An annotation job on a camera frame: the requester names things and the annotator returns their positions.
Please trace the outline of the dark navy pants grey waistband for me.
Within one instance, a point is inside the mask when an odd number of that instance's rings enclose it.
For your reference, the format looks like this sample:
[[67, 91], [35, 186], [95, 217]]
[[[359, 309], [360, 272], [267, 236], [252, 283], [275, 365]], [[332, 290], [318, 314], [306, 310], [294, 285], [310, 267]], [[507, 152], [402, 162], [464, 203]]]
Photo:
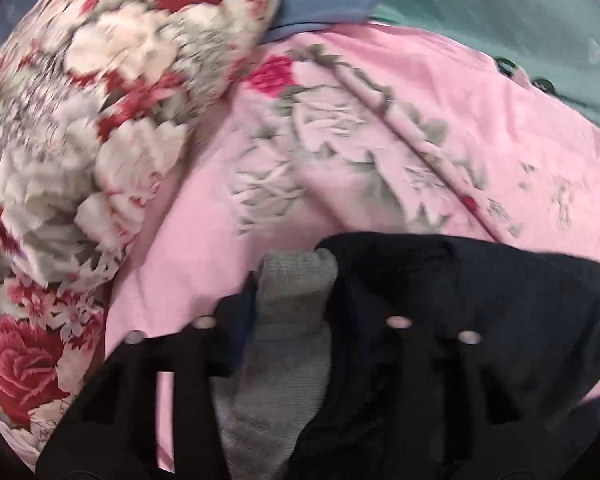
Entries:
[[440, 235], [265, 256], [216, 309], [235, 479], [556, 479], [600, 415], [600, 263]]

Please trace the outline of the pink floral bed sheet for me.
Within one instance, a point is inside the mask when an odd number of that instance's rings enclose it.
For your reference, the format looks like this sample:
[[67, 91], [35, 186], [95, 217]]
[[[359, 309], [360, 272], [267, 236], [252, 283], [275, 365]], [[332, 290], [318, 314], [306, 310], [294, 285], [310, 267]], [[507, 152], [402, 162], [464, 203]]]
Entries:
[[[107, 354], [213, 326], [262, 259], [356, 233], [440, 235], [600, 263], [600, 129], [485, 54], [348, 25], [262, 49], [210, 107], [117, 276]], [[173, 471], [173, 376], [158, 465]]]

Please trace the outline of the red floral quilt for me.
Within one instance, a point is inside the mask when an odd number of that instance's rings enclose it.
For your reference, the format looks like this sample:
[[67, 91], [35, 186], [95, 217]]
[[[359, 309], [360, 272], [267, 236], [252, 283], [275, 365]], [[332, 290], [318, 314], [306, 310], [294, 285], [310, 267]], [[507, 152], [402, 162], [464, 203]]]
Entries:
[[40, 0], [0, 49], [0, 436], [33, 467], [102, 289], [279, 0]]

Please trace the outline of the teal heart print sheet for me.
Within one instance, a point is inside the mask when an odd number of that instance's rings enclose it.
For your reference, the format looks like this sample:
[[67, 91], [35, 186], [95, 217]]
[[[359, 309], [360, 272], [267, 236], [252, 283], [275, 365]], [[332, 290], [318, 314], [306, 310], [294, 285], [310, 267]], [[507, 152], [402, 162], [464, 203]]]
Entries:
[[481, 51], [600, 127], [600, 0], [379, 0], [373, 17]]

